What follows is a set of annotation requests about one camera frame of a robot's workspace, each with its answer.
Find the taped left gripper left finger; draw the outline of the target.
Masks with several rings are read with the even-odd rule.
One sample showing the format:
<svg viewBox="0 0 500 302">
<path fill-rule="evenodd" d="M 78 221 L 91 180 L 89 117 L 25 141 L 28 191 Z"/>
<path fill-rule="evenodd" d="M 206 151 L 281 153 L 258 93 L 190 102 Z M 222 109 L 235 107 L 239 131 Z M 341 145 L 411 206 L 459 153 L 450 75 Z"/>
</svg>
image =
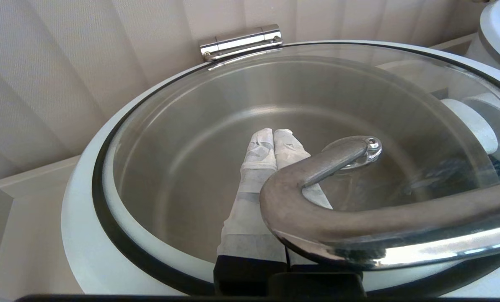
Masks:
<svg viewBox="0 0 500 302">
<path fill-rule="evenodd" d="M 265 225 L 259 193 L 277 170 L 273 132 L 255 132 L 240 169 L 240 183 L 224 221 L 215 263 L 219 296 L 266 296 L 269 277 L 288 268 L 285 246 Z"/>
</svg>

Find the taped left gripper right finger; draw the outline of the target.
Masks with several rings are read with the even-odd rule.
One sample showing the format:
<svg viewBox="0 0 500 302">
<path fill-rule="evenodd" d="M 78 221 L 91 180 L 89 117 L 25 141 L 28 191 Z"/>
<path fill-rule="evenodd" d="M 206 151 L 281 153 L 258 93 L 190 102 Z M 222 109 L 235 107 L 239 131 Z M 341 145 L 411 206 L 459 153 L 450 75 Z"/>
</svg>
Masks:
<svg viewBox="0 0 500 302">
<path fill-rule="evenodd" d="M 275 130 L 274 144 L 275 158 L 279 169 L 311 156 L 305 151 L 302 143 L 296 139 L 289 129 Z M 305 188 L 303 194 L 313 204 L 322 208 L 332 209 L 332 205 L 329 203 L 327 197 L 325 197 L 319 184 Z M 349 269 L 341 269 L 338 266 L 315 263 L 289 248 L 285 248 L 285 253 L 288 258 L 289 271 L 292 273 L 345 273 L 349 271 Z"/>
</svg>

